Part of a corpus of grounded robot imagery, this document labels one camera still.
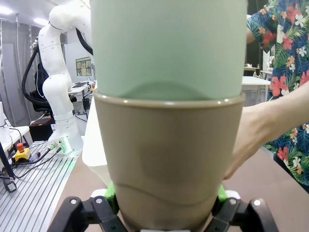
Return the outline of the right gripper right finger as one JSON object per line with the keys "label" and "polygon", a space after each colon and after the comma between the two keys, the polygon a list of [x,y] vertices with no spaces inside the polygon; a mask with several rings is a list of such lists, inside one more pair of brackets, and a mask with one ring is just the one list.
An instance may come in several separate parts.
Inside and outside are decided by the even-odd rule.
{"label": "right gripper right finger", "polygon": [[226,232],[231,226],[243,232],[277,232],[278,227],[265,200],[255,198],[248,203],[233,190],[220,186],[211,210],[212,219],[207,232]]}

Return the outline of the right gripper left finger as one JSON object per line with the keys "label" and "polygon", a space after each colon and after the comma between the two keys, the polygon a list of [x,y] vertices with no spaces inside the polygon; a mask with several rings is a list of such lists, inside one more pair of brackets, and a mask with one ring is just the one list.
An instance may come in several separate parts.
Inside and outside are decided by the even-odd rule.
{"label": "right gripper left finger", "polygon": [[84,232],[89,225],[98,224],[103,232],[125,232],[118,217],[119,205],[113,183],[104,195],[82,201],[76,196],[67,197],[49,226],[50,232]]}

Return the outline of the person's left hand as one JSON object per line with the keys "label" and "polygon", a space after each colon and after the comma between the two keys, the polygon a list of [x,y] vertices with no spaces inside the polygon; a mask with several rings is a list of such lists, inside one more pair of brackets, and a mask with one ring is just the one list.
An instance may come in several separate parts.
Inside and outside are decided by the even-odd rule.
{"label": "person's left hand", "polygon": [[236,170],[252,155],[254,155],[263,140],[259,134],[263,104],[244,107],[239,122],[237,137],[232,152],[232,160],[225,173],[224,179],[230,179]]}

